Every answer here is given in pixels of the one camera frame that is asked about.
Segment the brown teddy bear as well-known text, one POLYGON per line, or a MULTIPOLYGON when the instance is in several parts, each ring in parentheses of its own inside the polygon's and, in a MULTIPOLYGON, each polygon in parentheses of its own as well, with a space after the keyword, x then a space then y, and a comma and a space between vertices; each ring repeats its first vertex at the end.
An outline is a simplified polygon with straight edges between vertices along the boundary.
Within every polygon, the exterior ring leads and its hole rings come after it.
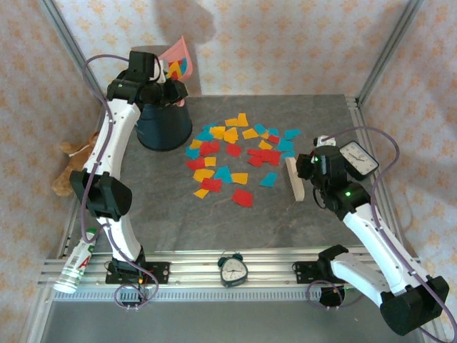
POLYGON ((80 172, 83 169, 84 164, 92 154, 98 137, 99 132, 96 131, 83 144, 72 144, 67 141, 60 144, 60 149, 69 157, 69 162, 51 185, 57 196, 67 197, 72 193, 70 175, 72 171, 80 172))

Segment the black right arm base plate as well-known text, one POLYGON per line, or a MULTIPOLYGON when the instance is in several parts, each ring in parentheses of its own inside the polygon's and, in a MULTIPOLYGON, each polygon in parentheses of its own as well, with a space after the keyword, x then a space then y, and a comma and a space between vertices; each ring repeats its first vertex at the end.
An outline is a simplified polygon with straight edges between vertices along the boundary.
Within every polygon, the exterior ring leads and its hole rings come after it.
POLYGON ((342 261, 318 260, 315 262, 295 262, 292 270, 298 284, 337 285, 357 282, 362 274, 354 265, 342 261))

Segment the dark blue waste bin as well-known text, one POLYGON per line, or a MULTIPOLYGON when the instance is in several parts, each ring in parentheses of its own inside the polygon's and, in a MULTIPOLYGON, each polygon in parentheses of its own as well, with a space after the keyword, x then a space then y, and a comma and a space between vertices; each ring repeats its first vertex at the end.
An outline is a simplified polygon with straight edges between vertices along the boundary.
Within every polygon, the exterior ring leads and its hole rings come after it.
POLYGON ((187 105, 157 107, 146 104, 136 122, 139 142, 153 151, 171 151, 187 142, 193 124, 187 105))

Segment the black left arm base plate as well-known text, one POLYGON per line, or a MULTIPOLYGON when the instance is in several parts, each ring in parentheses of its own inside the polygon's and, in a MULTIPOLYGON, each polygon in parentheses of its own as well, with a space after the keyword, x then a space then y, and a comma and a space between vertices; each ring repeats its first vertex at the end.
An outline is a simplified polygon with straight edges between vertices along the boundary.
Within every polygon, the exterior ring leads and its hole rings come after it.
MULTIPOLYGON (((170 263, 169 262, 142 262, 141 266, 151 272, 158 280, 159 284, 168 284, 170 263)), ((112 262, 105 263, 107 284, 153 284, 151 278, 132 268, 131 271, 118 272, 112 262)))

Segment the green twin-bell alarm clock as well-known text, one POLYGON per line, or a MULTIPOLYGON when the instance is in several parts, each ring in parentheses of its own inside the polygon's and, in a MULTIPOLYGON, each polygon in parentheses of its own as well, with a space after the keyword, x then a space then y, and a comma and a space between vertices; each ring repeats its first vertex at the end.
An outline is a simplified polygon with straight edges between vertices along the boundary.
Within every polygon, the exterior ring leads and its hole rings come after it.
POLYGON ((248 279, 248 267, 239 252, 223 251, 217 262, 217 266, 219 268, 221 284, 225 288, 240 286, 248 279))

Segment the pink plastic dustpan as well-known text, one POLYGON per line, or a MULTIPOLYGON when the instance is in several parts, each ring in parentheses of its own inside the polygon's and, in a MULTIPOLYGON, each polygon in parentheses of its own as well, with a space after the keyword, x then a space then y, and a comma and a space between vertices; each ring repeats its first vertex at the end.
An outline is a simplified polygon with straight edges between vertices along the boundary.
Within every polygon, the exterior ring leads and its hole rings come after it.
POLYGON ((162 55, 159 56, 159 59, 166 60, 168 63, 184 58, 187 59, 188 69, 186 74, 178 80, 182 83, 185 83, 191 77, 194 70, 193 62, 184 37, 181 36, 181 38, 173 46, 168 48, 162 55))

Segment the aluminium frame post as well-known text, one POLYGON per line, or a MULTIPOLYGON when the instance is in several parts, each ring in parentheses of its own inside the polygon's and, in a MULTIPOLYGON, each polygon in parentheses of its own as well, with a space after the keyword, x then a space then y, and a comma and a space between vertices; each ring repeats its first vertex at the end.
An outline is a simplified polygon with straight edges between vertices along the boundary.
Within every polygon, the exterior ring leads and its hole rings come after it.
POLYGON ((72 34, 69 25, 58 8, 54 0, 37 0, 40 9, 48 18, 51 26, 56 31, 64 48, 69 53, 71 60, 75 64, 76 70, 80 73, 83 82, 89 92, 100 102, 101 100, 101 87, 94 76, 94 73, 87 66, 85 67, 86 57, 77 43, 74 35, 72 34))
POLYGON ((390 33, 384 47, 381 50, 368 78, 364 82, 358 96, 355 98, 358 108, 363 107, 370 97, 372 91, 376 87, 378 80, 381 78, 384 70, 388 66, 391 58, 395 54, 397 48, 416 18, 422 4, 425 0, 408 0, 406 7, 402 11, 398 21, 396 22, 392 32, 390 33))

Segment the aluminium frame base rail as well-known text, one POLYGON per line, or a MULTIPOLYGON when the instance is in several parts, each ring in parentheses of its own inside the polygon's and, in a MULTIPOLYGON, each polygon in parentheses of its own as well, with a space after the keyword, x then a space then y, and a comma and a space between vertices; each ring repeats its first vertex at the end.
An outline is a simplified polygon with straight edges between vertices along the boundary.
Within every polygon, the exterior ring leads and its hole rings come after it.
MULTIPOLYGON (((300 261, 316 261, 317 248, 245 249, 240 253, 248 267, 248 281, 243 286, 250 288, 292 287, 296 276, 292 264, 300 261)), ((216 263, 224 253, 221 250, 193 250, 154 252, 146 256, 148 262, 168 262, 168 288, 213 288, 220 287, 220 272, 216 263)), ((105 263, 111 259, 108 253, 93 254, 81 279, 82 287, 106 287, 105 263)))

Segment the clear plastic drink bottle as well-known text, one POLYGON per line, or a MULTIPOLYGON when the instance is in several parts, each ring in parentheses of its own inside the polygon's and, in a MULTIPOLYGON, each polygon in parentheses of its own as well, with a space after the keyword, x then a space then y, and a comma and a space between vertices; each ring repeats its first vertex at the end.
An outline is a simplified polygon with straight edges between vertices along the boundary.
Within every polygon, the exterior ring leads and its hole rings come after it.
POLYGON ((83 239, 74 247, 67 259, 59 277, 54 282, 53 288, 58 292, 73 294, 84 275, 94 251, 96 241, 87 244, 83 239))

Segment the black square alarm clock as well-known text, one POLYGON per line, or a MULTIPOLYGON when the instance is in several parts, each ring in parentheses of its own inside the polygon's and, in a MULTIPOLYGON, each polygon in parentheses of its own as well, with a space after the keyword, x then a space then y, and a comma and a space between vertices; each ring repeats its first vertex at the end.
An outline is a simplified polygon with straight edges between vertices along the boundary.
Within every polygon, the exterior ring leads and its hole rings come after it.
POLYGON ((371 176, 379 163, 356 141, 350 141, 339 149, 346 171, 357 181, 371 176))

